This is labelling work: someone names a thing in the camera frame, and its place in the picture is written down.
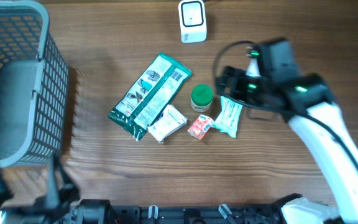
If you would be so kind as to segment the green lid jar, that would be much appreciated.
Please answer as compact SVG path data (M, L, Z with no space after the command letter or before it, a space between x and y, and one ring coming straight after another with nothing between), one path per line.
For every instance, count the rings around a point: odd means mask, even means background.
M210 109L214 93L212 88L206 84L199 84L191 92L191 107L200 113Z

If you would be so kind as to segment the teal tissue packet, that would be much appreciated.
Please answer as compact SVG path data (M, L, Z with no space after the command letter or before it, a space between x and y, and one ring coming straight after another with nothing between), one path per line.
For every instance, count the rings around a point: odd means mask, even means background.
M221 112L215 119L213 128L236 138L242 107L241 104L221 96Z

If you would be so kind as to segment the small red white carton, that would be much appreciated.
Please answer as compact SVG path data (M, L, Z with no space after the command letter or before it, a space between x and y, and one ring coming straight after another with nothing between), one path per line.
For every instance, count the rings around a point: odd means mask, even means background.
M201 140L209 129L213 126L214 120L206 115L199 115L195 122L189 127L188 133Z

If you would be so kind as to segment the white paper packet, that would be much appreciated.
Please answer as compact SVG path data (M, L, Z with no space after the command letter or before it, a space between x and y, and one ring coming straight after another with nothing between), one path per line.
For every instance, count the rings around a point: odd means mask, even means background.
M167 105L159 119L147 130L159 143L163 143L165 138L183 127L187 121L173 105Z

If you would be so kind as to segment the green gloves packet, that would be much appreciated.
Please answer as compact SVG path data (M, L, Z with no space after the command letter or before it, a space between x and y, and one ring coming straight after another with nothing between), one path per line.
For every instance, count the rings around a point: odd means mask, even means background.
M135 140L141 140L191 76L189 68L160 52L109 112L108 118Z

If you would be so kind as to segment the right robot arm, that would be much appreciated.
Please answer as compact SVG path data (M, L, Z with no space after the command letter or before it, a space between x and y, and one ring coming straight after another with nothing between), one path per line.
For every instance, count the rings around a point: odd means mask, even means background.
M212 73L217 93L248 110L281 116L303 141L324 175L336 206L291 194L271 205L271 223L358 223L358 148L328 84L317 73L301 75L291 42L283 37L247 41L249 67Z

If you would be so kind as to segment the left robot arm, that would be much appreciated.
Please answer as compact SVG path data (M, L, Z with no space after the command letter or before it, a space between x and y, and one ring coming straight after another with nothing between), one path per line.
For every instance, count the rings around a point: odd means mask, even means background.
M82 200L80 190L65 172L58 157L48 165L47 191L31 206L2 208L14 194L0 171L0 223L112 223L114 215L107 200Z

